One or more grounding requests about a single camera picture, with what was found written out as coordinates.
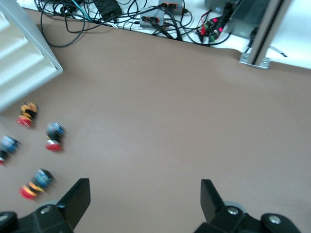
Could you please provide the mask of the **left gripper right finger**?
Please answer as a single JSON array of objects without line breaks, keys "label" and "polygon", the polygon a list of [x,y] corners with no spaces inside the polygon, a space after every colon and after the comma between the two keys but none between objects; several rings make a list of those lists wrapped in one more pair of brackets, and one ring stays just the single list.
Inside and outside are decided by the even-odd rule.
[{"label": "left gripper right finger", "polygon": [[201,180],[200,203],[206,221],[194,233],[299,233],[283,215],[266,213],[257,220],[240,207],[225,204],[209,179]]}]

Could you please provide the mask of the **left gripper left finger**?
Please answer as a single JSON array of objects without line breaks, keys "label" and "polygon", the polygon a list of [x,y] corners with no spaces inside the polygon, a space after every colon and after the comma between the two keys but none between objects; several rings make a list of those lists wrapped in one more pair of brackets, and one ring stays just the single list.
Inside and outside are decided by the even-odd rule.
[{"label": "left gripper left finger", "polygon": [[22,218],[12,211],[0,212],[0,233],[74,233],[90,202],[90,181],[80,178],[56,204]]}]

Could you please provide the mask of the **red push button blue base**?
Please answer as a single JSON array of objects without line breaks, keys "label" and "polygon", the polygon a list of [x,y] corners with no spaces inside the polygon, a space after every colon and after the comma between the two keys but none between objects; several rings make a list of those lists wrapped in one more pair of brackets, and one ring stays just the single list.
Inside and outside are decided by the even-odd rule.
[{"label": "red push button blue base", "polygon": [[13,155],[22,143],[8,135],[0,140],[0,165],[5,165],[10,155]]},{"label": "red push button blue base", "polygon": [[63,150],[63,136],[65,128],[57,122],[51,122],[47,125],[47,142],[45,148],[50,151]]}]

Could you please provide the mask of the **red button orange base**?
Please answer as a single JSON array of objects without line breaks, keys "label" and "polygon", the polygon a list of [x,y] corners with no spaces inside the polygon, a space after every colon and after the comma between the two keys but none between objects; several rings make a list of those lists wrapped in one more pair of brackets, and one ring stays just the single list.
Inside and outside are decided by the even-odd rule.
[{"label": "red button orange base", "polygon": [[16,119],[16,123],[21,127],[31,128],[37,114],[38,106],[34,102],[26,101],[20,107],[20,114]]}]

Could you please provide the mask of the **brown paper table cover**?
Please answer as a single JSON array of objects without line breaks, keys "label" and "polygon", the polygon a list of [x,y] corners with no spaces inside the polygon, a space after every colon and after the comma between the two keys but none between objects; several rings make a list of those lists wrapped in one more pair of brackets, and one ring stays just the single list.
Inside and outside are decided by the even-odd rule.
[{"label": "brown paper table cover", "polygon": [[[64,72],[28,97],[35,127],[16,124],[19,104],[0,115],[22,143],[0,166],[0,211],[27,215],[89,178],[76,233],[192,233],[210,179],[251,216],[311,233],[311,70],[106,27],[54,53]],[[62,151],[45,148],[51,122]]]}]

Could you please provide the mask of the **white plastic stepped bin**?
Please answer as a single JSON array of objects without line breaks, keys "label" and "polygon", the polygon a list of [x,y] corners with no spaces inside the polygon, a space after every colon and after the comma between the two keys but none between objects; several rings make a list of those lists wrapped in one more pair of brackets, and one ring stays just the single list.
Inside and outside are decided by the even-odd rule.
[{"label": "white plastic stepped bin", "polygon": [[0,113],[63,72],[16,0],[0,0]]}]

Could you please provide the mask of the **grey metal power supply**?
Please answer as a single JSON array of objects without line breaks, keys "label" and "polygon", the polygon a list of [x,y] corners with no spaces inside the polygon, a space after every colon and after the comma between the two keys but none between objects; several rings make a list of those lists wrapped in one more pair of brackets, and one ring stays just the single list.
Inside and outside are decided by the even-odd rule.
[{"label": "grey metal power supply", "polygon": [[270,0],[241,0],[226,25],[226,32],[248,39],[261,24]]}]

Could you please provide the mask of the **black power adapter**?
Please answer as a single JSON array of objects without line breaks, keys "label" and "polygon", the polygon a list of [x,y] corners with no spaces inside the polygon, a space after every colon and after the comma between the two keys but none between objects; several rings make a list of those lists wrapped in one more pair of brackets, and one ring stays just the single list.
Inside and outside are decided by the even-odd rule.
[{"label": "black power adapter", "polygon": [[94,4],[102,19],[122,15],[122,10],[117,0],[95,0]]}]

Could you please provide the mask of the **grey hub box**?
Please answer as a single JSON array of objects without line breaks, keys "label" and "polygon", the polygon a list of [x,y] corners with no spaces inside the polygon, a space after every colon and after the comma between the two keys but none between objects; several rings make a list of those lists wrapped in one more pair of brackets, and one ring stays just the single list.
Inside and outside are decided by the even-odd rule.
[{"label": "grey hub box", "polygon": [[165,12],[159,8],[141,8],[139,25],[142,28],[153,28],[153,26],[165,28]]},{"label": "grey hub box", "polygon": [[181,15],[184,8],[183,0],[158,0],[158,5],[172,10],[176,15]]}]

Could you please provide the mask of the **aluminium post with bracket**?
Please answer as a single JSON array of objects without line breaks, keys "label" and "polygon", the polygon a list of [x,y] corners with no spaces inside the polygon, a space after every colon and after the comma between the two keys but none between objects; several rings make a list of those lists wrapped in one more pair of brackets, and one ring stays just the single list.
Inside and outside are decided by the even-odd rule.
[{"label": "aluminium post with bracket", "polygon": [[270,0],[254,39],[251,51],[242,53],[239,62],[267,70],[271,59],[266,56],[280,24],[293,0]]}]

